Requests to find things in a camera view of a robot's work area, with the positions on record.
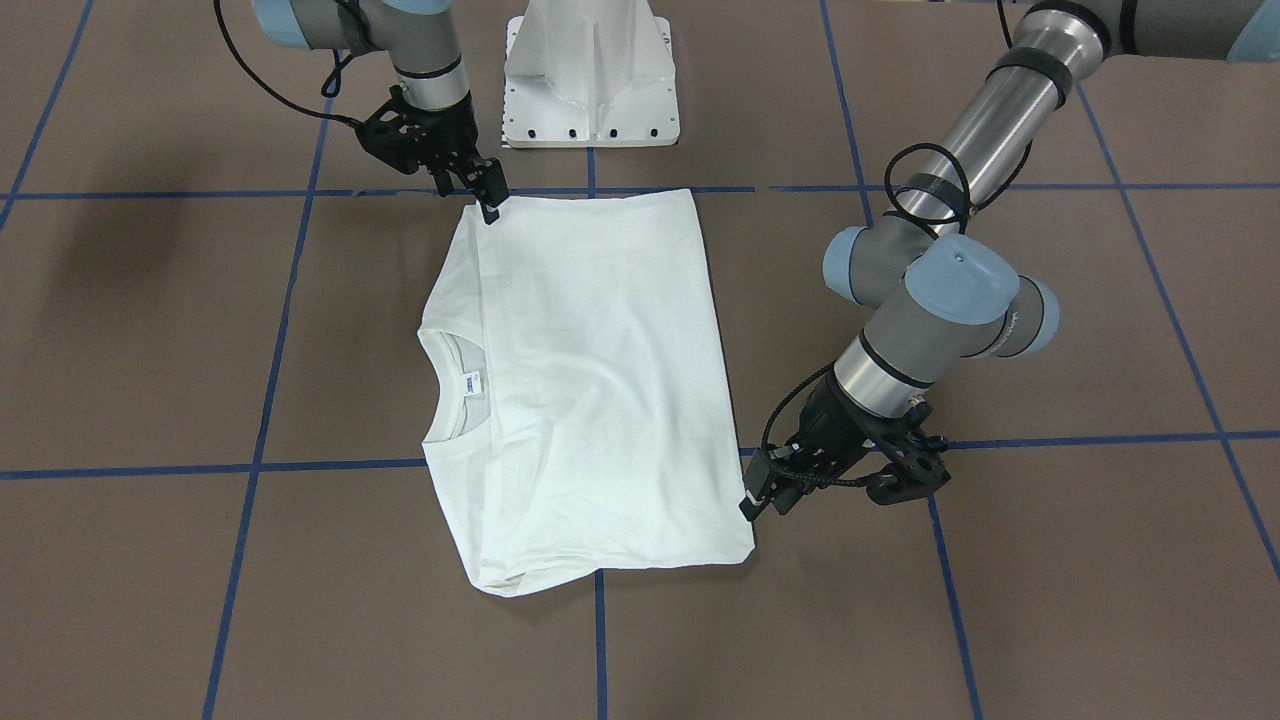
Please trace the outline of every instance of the white cloth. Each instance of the white cloth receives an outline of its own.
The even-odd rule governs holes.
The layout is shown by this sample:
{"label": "white cloth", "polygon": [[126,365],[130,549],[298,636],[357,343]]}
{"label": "white cloth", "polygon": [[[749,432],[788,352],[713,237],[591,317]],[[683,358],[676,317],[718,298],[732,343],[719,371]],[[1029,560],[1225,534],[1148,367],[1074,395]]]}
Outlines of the white cloth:
{"label": "white cloth", "polygon": [[462,213],[419,340],[422,441],[471,583],[741,562],[741,465],[689,191]]}

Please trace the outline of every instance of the brown surface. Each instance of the brown surface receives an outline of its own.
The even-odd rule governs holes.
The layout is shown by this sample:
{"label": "brown surface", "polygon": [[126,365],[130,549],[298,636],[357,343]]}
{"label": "brown surface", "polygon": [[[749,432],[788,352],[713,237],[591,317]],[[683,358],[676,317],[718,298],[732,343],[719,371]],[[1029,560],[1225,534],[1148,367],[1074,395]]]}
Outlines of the brown surface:
{"label": "brown surface", "polygon": [[[481,150],[513,187],[582,188],[582,151],[498,150],[503,28],[524,5],[457,8]],[[855,182],[822,5],[654,5],[673,24],[684,137],[602,150],[596,179],[755,188],[696,195],[754,445],[868,316],[820,281],[832,234],[867,222],[859,195],[769,188]],[[877,183],[893,151],[938,140],[1002,44],[989,5],[828,5]],[[83,8],[0,4],[4,192]],[[328,56],[271,46],[247,3],[227,10],[250,61],[321,106]],[[1275,183],[1277,83],[1280,67],[1116,60],[1085,86],[1124,181]],[[388,85],[385,58],[357,60],[337,109],[364,117]],[[239,73],[206,3],[96,0],[19,190],[301,193],[317,132]],[[429,184],[337,126],[317,178]],[[1112,183],[1078,97],[1021,181]],[[1280,190],[1129,196],[1225,429],[1265,438],[1231,448],[1276,533]],[[925,503],[829,489],[765,515],[740,568],[609,571],[599,597],[584,579],[512,601],[467,584],[426,471],[385,468],[421,457],[436,387],[413,329],[463,204],[14,202],[0,232],[0,716],[197,717],[218,666],[219,719],[600,717],[603,660],[611,717],[969,717],[947,570],[986,717],[1280,715],[1275,569],[1119,191],[1015,187],[972,224],[1057,291],[1062,329],[1038,356],[960,364],[931,395],[931,430],[1084,445],[952,452],[950,565]],[[247,475],[202,465],[252,468],[268,398],[262,459],[314,465],[259,468],[219,665]],[[168,465],[192,474],[145,470]],[[143,470],[102,470],[122,466]]]}

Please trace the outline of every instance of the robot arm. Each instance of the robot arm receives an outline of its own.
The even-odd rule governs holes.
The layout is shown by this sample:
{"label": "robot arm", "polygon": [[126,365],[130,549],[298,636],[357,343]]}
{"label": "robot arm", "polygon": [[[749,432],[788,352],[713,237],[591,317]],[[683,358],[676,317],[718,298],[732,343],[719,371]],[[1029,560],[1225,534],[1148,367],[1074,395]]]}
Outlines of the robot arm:
{"label": "robot arm", "polygon": [[356,137],[401,173],[425,167],[440,195],[456,176],[486,223],[498,218],[507,181],[497,159],[476,150],[479,131],[451,0],[253,0],[266,36],[305,50],[385,50],[399,79],[390,99],[358,123]]}
{"label": "robot arm", "polygon": [[[1280,0],[1047,0],[1028,10],[1012,47],[942,143],[913,146],[890,164],[918,150],[934,155],[891,191],[893,210],[828,247],[827,284],[877,310],[849,348],[806,380],[818,384],[799,432],[777,447],[768,442],[777,413],[765,425],[744,477],[749,520],[771,503],[786,514],[832,484],[863,487],[888,505],[927,497],[950,479],[940,457],[946,441],[922,429],[924,393],[961,357],[1039,350],[1059,318],[1047,287],[961,233],[1074,85],[1114,54],[1280,60]],[[840,479],[872,450],[888,465]]]}

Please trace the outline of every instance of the shirt label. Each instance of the shirt label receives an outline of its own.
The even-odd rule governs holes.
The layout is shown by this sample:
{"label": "shirt label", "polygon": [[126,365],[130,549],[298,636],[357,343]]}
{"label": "shirt label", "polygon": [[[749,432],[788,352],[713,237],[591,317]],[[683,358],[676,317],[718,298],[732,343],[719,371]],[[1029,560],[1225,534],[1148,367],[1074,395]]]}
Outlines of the shirt label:
{"label": "shirt label", "polygon": [[480,384],[480,370],[472,370],[462,375],[462,397],[484,395],[484,386]]}

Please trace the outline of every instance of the light blue joint cap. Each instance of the light blue joint cap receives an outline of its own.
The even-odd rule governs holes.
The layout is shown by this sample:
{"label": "light blue joint cap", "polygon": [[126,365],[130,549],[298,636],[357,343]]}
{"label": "light blue joint cap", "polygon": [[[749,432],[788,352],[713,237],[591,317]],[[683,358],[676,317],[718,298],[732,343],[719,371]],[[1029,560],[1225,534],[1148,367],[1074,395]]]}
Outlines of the light blue joint cap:
{"label": "light blue joint cap", "polygon": [[289,0],[253,0],[253,14],[257,15],[262,33],[271,42],[283,47],[311,50]]}
{"label": "light blue joint cap", "polygon": [[1041,297],[1044,300],[1044,316],[1041,319],[1041,329],[1036,333],[1032,343],[1027,346],[1027,350],[1018,354],[1018,357],[1023,355],[1030,355],[1039,348],[1048,345],[1048,341],[1053,340],[1057,334],[1057,324],[1062,319],[1062,310],[1057,305],[1057,296],[1047,286],[1037,281],[1036,278],[1027,278],[1036,286],[1036,290],[1041,292]]}
{"label": "light blue joint cap", "polygon": [[902,282],[920,307],[961,325],[986,325],[1004,316],[1020,284],[995,250],[955,233],[916,258]]}
{"label": "light blue joint cap", "polygon": [[822,279],[836,295],[845,300],[858,302],[854,297],[854,286],[849,279],[849,261],[854,256],[854,241],[867,228],[854,225],[845,228],[831,238],[827,252],[822,256]]}
{"label": "light blue joint cap", "polygon": [[1240,31],[1228,63],[1280,61],[1280,0],[1266,0]]}
{"label": "light blue joint cap", "polygon": [[383,0],[383,5],[415,15],[439,15],[453,6],[453,0]]}

